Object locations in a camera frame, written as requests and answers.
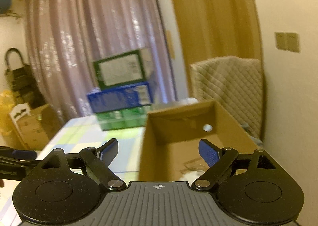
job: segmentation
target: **stacked boxes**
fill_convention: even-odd
[[[150,50],[133,50],[93,65],[99,88],[87,98],[101,128],[144,126],[157,86]]]

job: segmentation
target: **green box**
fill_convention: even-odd
[[[136,49],[93,62],[101,90],[147,81],[154,72],[151,51]]]
[[[103,131],[145,126],[151,105],[95,114]]]

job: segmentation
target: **quilted chair cover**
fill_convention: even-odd
[[[258,59],[216,57],[191,65],[194,97],[215,99],[255,138],[260,139],[263,73]]]

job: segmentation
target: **brown curtain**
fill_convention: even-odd
[[[187,70],[190,64],[218,56],[261,60],[262,48],[254,0],[173,0]]]
[[[30,63],[39,88],[60,118],[90,115],[92,61],[150,47],[159,100],[175,93],[155,0],[25,0]]]

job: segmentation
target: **plaid tablecloth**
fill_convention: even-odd
[[[37,159],[43,159],[51,150],[62,148],[65,153],[77,153],[86,147],[100,147],[111,138],[117,138],[119,152],[109,169],[128,184],[136,181],[139,171],[143,127],[101,131],[95,116],[71,119],[44,148]],[[17,226],[21,220],[12,204],[12,193],[17,181],[5,180],[1,189],[0,224]]]

